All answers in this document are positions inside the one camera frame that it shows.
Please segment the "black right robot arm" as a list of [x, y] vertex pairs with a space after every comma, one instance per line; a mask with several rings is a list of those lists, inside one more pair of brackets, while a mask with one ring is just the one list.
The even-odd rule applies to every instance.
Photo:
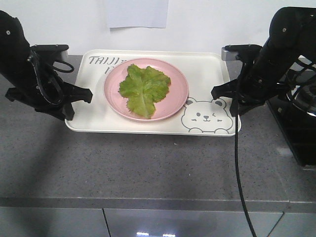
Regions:
[[283, 7], [273, 16], [263, 46], [243, 44], [222, 48], [222, 60], [239, 60], [242, 69], [235, 80], [213, 87], [211, 95], [213, 99], [232, 98], [232, 116], [242, 115], [291, 89], [290, 83], [280, 80], [300, 56], [316, 61], [316, 10]]

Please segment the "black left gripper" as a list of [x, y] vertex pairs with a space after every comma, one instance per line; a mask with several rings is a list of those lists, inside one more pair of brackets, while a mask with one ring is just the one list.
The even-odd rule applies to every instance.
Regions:
[[17, 82], [11, 79], [8, 81], [14, 85], [6, 92], [5, 96], [11, 102], [17, 100], [25, 105], [33, 107], [36, 112], [51, 115], [60, 120], [73, 120], [74, 109], [71, 105], [72, 102], [84, 101], [91, 103], [93, 94], [88, 88], [81, 88], [76, 85], [64, 82], [62, 84], [63, 98], [60, 104], [52, 104], [48, 102], [42, 95], [37, 84], [31, 87], [30, 90], [18, 86]]

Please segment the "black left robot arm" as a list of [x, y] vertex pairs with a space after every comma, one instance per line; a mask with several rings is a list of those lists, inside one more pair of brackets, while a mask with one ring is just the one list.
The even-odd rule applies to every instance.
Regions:
[[[49, 44], [30, 46], [18, 18], [0, 13], [0, 73], [11, 84], [6, 98], [33, 107], [36, 112], [51, 115], [60, 120], [72, 120], [72, 103], [90, 103], [93, 97], [88, 88], [64, 82], [59, 72], [71, 73], [74, 67], [65, 62], [68, 45]], [[59, 69], [54, 63], [69, 66]]]

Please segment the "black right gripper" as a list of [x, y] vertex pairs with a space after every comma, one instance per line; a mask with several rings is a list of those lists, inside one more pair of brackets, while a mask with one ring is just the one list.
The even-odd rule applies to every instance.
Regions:
[[236, 117], [264, 105], [266, 100], [274, 96], [284, 95], [289, 90], [290, 86], [280, 79], [249, 78], [249, 81], [235, 79], [215, 86], [211, 95], [214, 100], [220, 97], [232, 98], [230, 113], [232, 117]]

